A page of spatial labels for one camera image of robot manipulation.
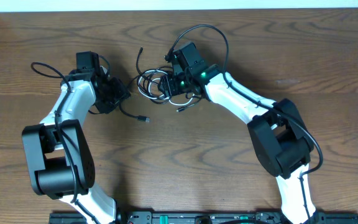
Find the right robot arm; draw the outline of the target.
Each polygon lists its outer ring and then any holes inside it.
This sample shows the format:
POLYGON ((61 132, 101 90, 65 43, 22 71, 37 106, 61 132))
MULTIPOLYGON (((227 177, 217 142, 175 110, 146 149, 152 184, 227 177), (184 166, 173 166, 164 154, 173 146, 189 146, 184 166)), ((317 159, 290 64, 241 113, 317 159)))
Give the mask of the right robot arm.
POLYGON ((173 73, 162 78, 165 96, 194 93, 236 115, 247 125, 262 167, 276 178, 281 210, 291 223, 307 223, 316 211, 308 187, 310 154, 315 140, 295 104, 264 98, 237 82, 218 65, 210 65, 193 42, 171 48, 164 59, 173 73))

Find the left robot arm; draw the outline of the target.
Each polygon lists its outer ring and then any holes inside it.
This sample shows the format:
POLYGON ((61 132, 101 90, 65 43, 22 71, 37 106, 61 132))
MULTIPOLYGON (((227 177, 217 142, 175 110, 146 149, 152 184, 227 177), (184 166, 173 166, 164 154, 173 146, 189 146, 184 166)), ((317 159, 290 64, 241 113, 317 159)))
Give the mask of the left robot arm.
POLYGON ((30 183, 37 195, 71 205, 86 223, 127 223, 117 202, 96 183, 96 168, 83 132, 91 108, 109 114, 129 94, 95 52, 76 54, 76 68, 58 72, 61 93, 39 124, 26 126, 22 142, 30 183))

